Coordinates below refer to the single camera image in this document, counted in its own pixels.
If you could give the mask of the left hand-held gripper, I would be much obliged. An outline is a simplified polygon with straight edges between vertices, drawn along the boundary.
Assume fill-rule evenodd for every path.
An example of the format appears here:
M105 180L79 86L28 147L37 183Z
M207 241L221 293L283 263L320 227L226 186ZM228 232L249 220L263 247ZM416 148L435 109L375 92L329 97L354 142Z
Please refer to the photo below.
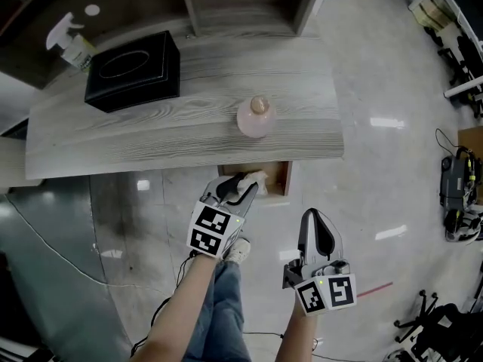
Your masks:
M220 258L233 244L259 186L252 183L239 197L243 172L210 181L196 202L189 222L186 245L204 255Z

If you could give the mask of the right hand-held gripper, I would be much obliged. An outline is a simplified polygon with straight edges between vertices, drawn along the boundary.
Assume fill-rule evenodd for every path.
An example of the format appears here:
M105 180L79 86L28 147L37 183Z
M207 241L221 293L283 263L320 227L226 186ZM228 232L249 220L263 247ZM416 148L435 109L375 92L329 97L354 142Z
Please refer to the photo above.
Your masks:
M300 258L284 266L282 287L295 292L308 316L357 304L355 275L343 257L343 242L335 225L320 211L309 208L300 221ZM316 252L316 259L309 262Z

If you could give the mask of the wooden desk drawer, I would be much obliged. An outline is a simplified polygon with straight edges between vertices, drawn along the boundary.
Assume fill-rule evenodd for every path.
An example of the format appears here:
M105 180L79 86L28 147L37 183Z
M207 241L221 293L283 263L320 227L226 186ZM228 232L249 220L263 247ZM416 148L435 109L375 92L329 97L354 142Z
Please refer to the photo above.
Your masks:
M269 161L244 164L221 164L217 166L220 176L234 176L239 172L253 173L263 170L266 175L266 196L287 196L291 182L292 161Z

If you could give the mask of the person's right forearm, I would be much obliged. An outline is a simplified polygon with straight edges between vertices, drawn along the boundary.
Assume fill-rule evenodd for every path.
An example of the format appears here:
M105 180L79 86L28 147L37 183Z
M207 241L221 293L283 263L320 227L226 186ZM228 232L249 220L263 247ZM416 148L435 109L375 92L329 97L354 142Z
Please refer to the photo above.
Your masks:
M306 316L303 307L295 302L275 362L312 362L316 327L317 317Z

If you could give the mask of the person's left forearm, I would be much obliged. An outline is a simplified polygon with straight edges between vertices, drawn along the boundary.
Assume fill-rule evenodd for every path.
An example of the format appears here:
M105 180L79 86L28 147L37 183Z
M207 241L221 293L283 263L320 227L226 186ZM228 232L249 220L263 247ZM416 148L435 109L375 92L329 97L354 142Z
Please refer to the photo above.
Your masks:
M218 259L200 254L129 362L181 362L201 312Z

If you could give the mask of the person's white left shoe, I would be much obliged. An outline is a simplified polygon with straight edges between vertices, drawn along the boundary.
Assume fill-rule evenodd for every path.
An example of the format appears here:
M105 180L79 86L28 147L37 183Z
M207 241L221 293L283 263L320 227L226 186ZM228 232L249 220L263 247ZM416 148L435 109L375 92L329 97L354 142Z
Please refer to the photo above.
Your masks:
M224 261L241 265L247 259L250 251L251 243L246 238L237 238L224 256Z

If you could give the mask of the pink round bottle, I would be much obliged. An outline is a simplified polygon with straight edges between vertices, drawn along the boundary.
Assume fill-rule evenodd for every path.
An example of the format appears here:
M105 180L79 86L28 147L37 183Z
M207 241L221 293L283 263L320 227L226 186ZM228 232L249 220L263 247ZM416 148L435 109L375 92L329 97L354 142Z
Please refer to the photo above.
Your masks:
M247 137L265 137L275 126L275 106L265 96L255 96L238 106L236 121L239 130Z

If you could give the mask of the grey wooden desk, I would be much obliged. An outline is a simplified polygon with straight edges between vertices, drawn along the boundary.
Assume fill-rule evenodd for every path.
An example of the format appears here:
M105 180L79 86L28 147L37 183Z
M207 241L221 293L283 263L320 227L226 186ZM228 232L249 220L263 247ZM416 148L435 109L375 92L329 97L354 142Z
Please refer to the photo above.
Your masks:
M188 20L114 32L101 50L167 29L180 51L180 96L106 114L84 102L86 76L67 70L29 114L28 179L212 164L339 158L343 130L331 63L317 19L300 35L271 8L214 11L203 35ZM263 138L238 128L238 106L275 106Z

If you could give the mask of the white black robot shells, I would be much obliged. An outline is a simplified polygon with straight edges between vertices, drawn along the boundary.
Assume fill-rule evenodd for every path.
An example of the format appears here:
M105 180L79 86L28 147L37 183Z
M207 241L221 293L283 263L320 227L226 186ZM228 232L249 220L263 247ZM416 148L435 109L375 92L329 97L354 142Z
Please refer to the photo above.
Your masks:
M471 244L474 241L483 241L483 212L446 210L443 225L448 242Z

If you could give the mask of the black wheeled equipment case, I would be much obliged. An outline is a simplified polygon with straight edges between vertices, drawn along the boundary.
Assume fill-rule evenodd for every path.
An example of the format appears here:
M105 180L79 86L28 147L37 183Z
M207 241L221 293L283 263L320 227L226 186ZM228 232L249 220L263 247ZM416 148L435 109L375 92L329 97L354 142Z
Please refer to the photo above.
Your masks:
M476 203L483 179L483 161L460 146L441 161L440 205L447 211L468 211Z

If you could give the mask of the black high-back office chair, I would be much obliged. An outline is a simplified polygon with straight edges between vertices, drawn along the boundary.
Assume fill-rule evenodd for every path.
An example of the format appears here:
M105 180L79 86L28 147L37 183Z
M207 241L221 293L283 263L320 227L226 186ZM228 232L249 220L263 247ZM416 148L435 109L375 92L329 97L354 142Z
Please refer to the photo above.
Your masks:
M437 352L444 362L483 362L483 311L462 313L453 303L437 306L438 294L431 294L428 303L425 290L420 312L411 321L394 321L398 329L406 329L403 336L396 336L399 344L412 337L418 328L411 352L419 362L426 362L423 355L428 350Z

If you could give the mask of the black tissue box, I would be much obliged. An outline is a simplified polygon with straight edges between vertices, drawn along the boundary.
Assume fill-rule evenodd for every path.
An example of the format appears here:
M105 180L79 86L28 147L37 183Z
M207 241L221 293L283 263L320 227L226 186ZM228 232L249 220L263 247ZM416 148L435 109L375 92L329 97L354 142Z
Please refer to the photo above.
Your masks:
M179 95L180 52L163 31L95 55L85 102L110 113Z

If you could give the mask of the brown cardboard box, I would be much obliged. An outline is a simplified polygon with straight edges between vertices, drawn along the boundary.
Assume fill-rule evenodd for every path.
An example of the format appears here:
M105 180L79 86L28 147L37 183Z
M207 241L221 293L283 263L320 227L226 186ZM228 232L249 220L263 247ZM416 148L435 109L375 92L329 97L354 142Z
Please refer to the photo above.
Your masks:
M458 144L472 150L476 157L483 160L483 126L459 130Z

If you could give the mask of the white yellow spray bottle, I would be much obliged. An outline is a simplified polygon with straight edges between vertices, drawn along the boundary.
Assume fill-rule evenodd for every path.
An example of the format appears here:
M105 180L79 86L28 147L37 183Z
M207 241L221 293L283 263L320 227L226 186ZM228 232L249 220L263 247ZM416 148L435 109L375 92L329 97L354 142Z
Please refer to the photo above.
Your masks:
M71 29L84 26L73 23L74 16L67 13L48 33L45 46L47 50L58 46L62 49L61 57L83 73L89 73L91 62L97 54L95 47L80 33L70 35Z

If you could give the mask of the long white office desk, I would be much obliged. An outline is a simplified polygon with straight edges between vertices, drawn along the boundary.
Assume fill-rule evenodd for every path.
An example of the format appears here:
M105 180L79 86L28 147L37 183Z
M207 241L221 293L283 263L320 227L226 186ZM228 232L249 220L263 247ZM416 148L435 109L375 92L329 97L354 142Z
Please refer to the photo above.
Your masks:
M408 5L408 10L411 12L415 12L419 7L422 7L422 3L424 0L413 0ZM451 12L454 15L455 23L460 27L466 37L472 42L474 45L478 57L483 62L483 38L479 38L478 35L474 31L474 27L471 24L471 21L468 20L466 15L464 14L464 10L457 4L456 0L444 0L445 4L449 7ZM475 78L472 78L467 83L462 83L454 88L450 88L444 92L444 97L450 99L457 94L461 94L464 91L469 89L482 86L483 85L483 73L477 75Z

